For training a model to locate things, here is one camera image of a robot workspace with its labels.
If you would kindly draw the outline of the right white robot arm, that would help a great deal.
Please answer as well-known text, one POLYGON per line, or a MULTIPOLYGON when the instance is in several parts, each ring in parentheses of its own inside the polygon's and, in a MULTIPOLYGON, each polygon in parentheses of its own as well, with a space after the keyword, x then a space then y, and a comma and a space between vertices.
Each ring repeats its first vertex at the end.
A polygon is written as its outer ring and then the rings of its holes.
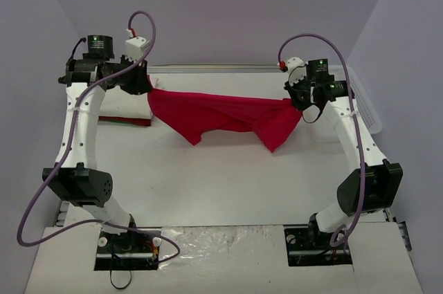
POLYGON ((322 248, 332 239, 332 232, 351 228, 364 214, 390 208, 404 172, 377 147, 366 127, 350 84, 349 74, 337 80, 329 72, 327 59, 308 62, 292 57, 279 63, 288 74, 284 85, 293 106, 300 111, 319 110, 338 137, 347 158, 350 173, 337 187, 335 201, 314 215, 307 230, 308 242, 322 248))

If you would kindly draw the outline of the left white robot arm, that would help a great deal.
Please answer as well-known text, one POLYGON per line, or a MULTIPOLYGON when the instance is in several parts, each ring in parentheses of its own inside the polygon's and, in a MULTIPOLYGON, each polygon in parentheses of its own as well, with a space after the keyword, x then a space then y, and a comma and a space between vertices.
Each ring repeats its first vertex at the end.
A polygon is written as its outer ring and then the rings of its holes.
POLYGON ((62 145, 54 167, 44 169, 42 178, 62 201, 86 210, 104 232, 115 235, 118 247, 131 251, 140 235, 130 228, 133 216, 113 197, 111 174, 98 169, 96 135, 108 90, 118 86, 130 95, 151 91, 146 57, 154 42, 130 35, 124 54, 115 62, 112 37, 89 35, 83 40, 87 52, 80 59, 70 57, 59 79, 66 87, 67 100, 62 145))

